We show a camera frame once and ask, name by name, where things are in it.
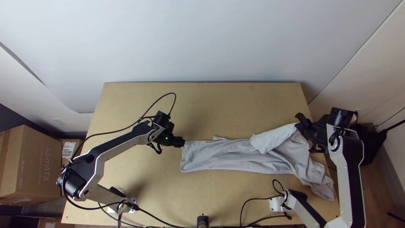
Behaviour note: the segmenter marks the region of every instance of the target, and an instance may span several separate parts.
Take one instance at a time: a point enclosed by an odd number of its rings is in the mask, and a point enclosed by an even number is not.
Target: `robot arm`
[[[357,133],[349,129],[353,112],[332,108],[326,123],[327,135],[322,135],[325,129],[318,124],[315,128],[311,122],[303,128],[303,121],[297,128],[314,143],[327,147],[326,153],[337,167],[339,183],[340,217],[326,222],[324,218],[307,202],[305,193],[285,190],[284,198],[279,202],[281,207],[294,211],[308,228],[363,228],[365,227],[365,210],[363,202],[360,163],[363,160],[363,143]]]
[[[160,145],[182,147],[185,141],[172,134],[173,128],[174,124],[170,122],[170,116],[159,111],[153,121],[138,123],[131,132],[74,158],[72,164],[64,166],[65,169],[59,176],[57,185],[75,201],[90,199],[102,204],[122,202],[110,208],[118,214],[129,212],[130,208],[125,203],[134,203],[135,199],[127,198],[114,187],[107,189],[98,184],[104,175],[104,163],[136,145],[149,145],[158,154],[162,152]]]

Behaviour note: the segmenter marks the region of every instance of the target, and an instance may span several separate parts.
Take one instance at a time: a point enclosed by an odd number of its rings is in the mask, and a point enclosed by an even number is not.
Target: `cardboard box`
[[[38,228],[73,228],[74,224],[61,223],[61,219],[40,219]]]
[[[32,205],[60,197],[62,143],[28,126],[0,133],[0,204]]]
[[[71,157],[73,152],[76,151],[77,147],[81,143],[81,139],[61,139],[62,141],[62,165],[69,162],[68,158]],[[77,155],[80,155],[82,147],[80,147]]]

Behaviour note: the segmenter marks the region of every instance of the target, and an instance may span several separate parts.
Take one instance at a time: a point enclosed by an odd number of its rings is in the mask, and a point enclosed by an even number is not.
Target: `white wall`
[[[93,116],[67,108],[1,47],[0,103],[48,130],[84,132]],[[60,118],[66,125],[53,118]]]
[[[299,81],[310,101],[399,1],[0,1],[0,41],[78,112],[106,81]]]
[[[346,67],[309,104],[314,120],[331,107],[359,111],[359,122],[379,124],[405,106],[405,5],[402,1]],[[405,111],[378,129],[405,119]],[[405,125],[384,146],[405,189]]]

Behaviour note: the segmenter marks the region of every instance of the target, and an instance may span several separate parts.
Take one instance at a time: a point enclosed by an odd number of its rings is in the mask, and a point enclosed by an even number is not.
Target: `gray cloth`
[[[180,162],[182,172],[207,169],[240,170],[262,174],[294,174],[303,185],[330,201],[333,181],[325,167],[309,157],[309,144],[295,124],[253,135],[250,139],[187,141]]]

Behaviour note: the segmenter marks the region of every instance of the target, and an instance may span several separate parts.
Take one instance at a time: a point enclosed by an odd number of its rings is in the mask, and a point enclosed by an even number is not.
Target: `wooden table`
[[[130,125],[161,95],[175,92],[177,101],[171,121],[174,134],[186,140],[211,140],[212,136],[230,139],[250,138],[285,124],[297,122],[302,112],[311,118],[299,83],[106,83],[98,101],[88,135],[117,130]],[[168,112],[173,97],[167,96],[149,112]],[[122,133],[96,136],[86,142],[83,152]],[[311,156],[326,164],[323,154]],[[244,171],[210,170],[180,172],[181,149],[164,147],[158,155],[150,147],[136,146],[105,164],[100,184],[114,186],[138,205],[157,217],[181,226],[196,226],[197,216],[210,217],[212,226],[239,225],[240,208],[245,200],[270,197],[277,193],[271,182],[278,179],[285,188],[305,192],[309,203],[327,220],[339,215],[337,200],[327,201],[313,194],[293,175],[257,174]],[[87,200],[82,206],[96,207]],[[267,200],[251,201],[244,209],[242,221],[247,225],[262,217],[276,215]],[[262,225],[300,224],[275,218]],[[124,214],[123,221],[138,225],[165,226],[146,214]],[[116,225],[101,210],[85,211],[69,203],[63,223]]]

